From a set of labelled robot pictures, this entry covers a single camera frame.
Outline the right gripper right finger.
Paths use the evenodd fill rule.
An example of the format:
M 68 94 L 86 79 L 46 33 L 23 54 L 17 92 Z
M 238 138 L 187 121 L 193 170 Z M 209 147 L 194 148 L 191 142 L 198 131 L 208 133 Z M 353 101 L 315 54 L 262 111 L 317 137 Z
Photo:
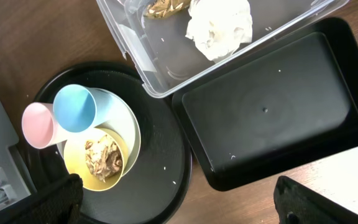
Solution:
M 287 176 L 278 178 L 273 200 L 280 224 L 358 223 L 358 214 Z

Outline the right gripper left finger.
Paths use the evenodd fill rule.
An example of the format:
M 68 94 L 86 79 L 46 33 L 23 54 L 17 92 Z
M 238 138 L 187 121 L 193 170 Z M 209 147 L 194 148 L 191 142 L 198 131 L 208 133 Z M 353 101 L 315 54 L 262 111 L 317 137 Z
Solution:
M 77 223 L 83 201 L 83 181 L 70 174 L 0 211 L 0 224 Z

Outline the yellow plastic bowl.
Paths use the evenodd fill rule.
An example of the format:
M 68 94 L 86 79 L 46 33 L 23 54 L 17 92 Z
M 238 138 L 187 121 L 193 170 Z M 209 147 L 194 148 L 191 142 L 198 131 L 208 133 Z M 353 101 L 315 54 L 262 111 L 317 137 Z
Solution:
M 93 176 L 86 165 L 85 143 L 87 140 L 98 140 L 105 134 L 111 136 L 116 141 L 122 154 L 124 165 L 122 171 L 103 182 Z M 65 144 L 63 157 L 68 172 L 79 175 L 83 180 L 83 187 L 85 189 L 102 192 L 111 189 L 120 181 L 121 177 L 124 175 L 129 153 L 126 143 L 117 133 L 105 128 L 93 128 L 85 131 L 83 134 L 79 134 L 79 136 L 70 138 Z

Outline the food scraps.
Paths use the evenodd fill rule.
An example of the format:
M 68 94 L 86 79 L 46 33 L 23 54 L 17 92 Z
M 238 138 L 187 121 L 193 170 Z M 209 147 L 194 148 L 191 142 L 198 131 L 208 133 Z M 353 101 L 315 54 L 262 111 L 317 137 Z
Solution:
M 107 134 L 86 141 L 85 161 L 90 173 L 103 182 L 122 171 L 124 165 L 119 146 Z

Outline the pink plastic cup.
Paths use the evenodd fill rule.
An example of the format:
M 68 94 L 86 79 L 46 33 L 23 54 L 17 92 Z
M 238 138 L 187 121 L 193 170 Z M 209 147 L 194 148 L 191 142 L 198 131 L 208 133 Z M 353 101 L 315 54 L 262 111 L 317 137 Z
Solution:
M 55 119 L 51 103 L 29 104 L 23 112 L 21 124 L 26 141 L 36 149 L 66 141 L 71 136 Z

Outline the blue plastic cup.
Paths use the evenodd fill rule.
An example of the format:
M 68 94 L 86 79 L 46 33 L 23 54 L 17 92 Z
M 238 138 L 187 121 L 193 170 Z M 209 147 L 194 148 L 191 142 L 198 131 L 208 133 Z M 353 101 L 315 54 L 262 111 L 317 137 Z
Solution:
M 53 113 L 63 129 L 80 133 L 107 121 L 113 104 L 113 98 L 106 91 L 70 84 L 56 94 Z

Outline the white napkin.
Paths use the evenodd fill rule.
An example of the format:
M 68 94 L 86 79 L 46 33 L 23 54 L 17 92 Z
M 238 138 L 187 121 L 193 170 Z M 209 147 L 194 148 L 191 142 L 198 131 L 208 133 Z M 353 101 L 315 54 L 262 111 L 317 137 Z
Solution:
M 248 0 L 196 0 L 189 6 L 191 19 L 185 37 L 210 61 L 230 57 L 253 38 Z

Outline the gold foil wrapper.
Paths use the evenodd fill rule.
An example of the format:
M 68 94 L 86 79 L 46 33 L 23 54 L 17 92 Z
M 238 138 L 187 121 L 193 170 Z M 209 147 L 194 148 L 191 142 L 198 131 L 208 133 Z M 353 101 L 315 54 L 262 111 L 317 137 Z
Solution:
M 151 19 L 170 17 L 186 9 L 190 3 L 191 0 L 156 0 L 146 7 L 144 16 Z

